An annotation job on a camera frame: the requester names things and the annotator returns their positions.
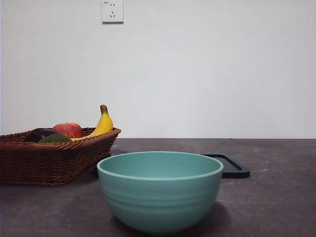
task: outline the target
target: black tray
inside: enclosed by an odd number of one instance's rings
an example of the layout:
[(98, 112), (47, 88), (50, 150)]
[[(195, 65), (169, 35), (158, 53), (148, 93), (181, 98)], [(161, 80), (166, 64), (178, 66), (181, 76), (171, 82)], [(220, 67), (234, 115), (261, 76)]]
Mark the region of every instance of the black tray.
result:
[(223, 154), (203, 154), (203, 156), (212, 157), (219, 160), (224, 165), (223, 179), (240, 179), (250, 176), (250, 169), (239, 163), (233, 158), (229, 158)]

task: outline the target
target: yellow banana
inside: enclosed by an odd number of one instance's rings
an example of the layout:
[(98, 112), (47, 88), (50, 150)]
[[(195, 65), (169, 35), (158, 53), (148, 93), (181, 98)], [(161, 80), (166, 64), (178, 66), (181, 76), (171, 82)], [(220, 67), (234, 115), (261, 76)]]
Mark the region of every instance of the yellow banana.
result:
[(101, 110), (101, 117), (98, 121), (97, 126), (95, 127), (94, 131), (92, 133), (90, 133), (87, 136), (84, 137), (79, 137), (79, 138), (71, 138), (72, 141), (75, 140), (80, 140), (86, 137), (93, 137), (96, 135), (100, 135), (102, 133), (106, 133), (109, 131), (112, 131), (113, 129), (113, 122), (112, 119), (109, 116), (108, 113), (108, 108), (105, 105), (100, 105), (100, 110)]

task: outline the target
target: teal bowl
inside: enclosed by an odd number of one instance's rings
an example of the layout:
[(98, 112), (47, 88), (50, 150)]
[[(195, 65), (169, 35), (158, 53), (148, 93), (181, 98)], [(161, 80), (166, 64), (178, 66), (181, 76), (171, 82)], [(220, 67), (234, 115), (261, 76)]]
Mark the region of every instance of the teal bowl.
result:
[(105, 200), (126, 225), (151, 235), (180, 232), (210, 210), (223, 164), (183, 152), (135, 152), (97, 164)]

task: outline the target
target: dark countertop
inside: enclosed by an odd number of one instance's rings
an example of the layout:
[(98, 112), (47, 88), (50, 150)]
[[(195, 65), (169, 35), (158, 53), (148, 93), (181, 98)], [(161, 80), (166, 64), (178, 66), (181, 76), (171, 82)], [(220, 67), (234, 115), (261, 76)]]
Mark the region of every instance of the dark countertop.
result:
[[(212, 209), (177, 237), (316, 236), (316, 139), (117, 139), (112, 153), (226, 154), (251, 176), (222, 179)], [(107, 207), (92, 167), (61, 187), (0, 185), (1, 237), (144, 237)]]

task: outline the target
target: wall socket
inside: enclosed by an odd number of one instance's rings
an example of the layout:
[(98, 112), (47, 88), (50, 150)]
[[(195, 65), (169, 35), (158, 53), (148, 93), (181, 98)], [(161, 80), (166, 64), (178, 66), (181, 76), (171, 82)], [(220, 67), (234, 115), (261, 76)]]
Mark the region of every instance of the wall socket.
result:
[(101, 6), (102, 23), (124, 23), (123, 0), (104, 0)]

